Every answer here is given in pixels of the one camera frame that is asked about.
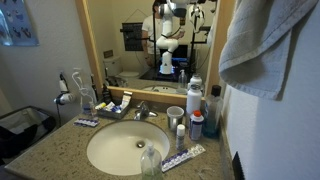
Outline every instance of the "granite countertop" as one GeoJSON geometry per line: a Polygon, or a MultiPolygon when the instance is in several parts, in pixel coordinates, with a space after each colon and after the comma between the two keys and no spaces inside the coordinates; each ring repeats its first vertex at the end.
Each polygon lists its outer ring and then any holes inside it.
{"type": "MultiPolygon", "coordinates": [[[[123,119],[133,119],[131,108],[123,119]]],[[[87,158],[87,145],[92,136],[116,120],[100,118],[96,128],[74,126],[73,122],[84,115],[78,115],[67,124],[47,136],[24,154],[8,164],[5,169],[18,176],[31,179],[141,179],[141,175],[114,176],[95,168],[87,158]]],[[[167,127],[165,113],[147,121],[164,130],[170,141],[170,151],[166,158],[178,153],[175,149],[175,133],[167,127]]],[[[202,137],[199,141],[191,141],[186,132],[185,148],[201,144],[206,152],[190,161],[164,173],[164,179],[200,179],[199,172],[204,169],[206,179],[225,179],[220,155],[218,139],[202,137]]]]}

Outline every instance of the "bathroom sink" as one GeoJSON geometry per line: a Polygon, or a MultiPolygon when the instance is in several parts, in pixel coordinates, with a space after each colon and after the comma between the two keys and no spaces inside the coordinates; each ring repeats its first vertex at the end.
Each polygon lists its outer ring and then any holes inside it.
{"type": "Polygon", "coordinates": [[[165,159],[170,143],[162,129],[145,121],[118,121],[107,125],[92,137],[87,156],[96,168],[108,174],[140,174],[140,157],[148,140],[153,142],[155,149],[165,159]]]}
{"type": "Polygon", "coordinates": [[[144,87],[142,90],[145,91],[154,91],[154,92],[162,92],[162,93],[176,93],[176,88],[170,86],[163,86],[163,85],[152,85],[144,87]]]}

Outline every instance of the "faucet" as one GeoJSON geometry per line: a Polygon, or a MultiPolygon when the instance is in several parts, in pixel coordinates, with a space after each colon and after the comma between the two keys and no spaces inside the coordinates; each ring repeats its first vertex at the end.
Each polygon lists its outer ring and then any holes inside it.
{"type": "Polygon", "coordinates": [[[155,112],[151,112],[149,110],[148,104],[145,101],[141,101],[137,108],[139,109],[138,111],[136,111],[136,115],[133,118],[134,120],[142,120],[143,118],[147,118],[147,117],[156,117],[158,116],[157,113],[155,112]]]}

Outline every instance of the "towel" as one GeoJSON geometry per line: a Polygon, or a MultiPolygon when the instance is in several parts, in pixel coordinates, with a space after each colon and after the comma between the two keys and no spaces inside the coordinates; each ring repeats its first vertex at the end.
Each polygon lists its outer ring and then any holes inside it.
{"type": "Polygon", "coordinates": [[[238,0],[219,74],[232,87],[277,99],[286,71],[291,29],[318,0],[238,0]]]}

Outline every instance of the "trash can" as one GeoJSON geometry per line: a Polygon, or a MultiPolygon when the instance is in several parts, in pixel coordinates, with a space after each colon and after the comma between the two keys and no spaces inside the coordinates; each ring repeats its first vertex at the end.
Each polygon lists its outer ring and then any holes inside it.
{"type": "Polygon", "coordinates": [[[33,106],[0,116],[0,160],[19,155],[55,127],[56,120],[53,116],[33,106]]]}

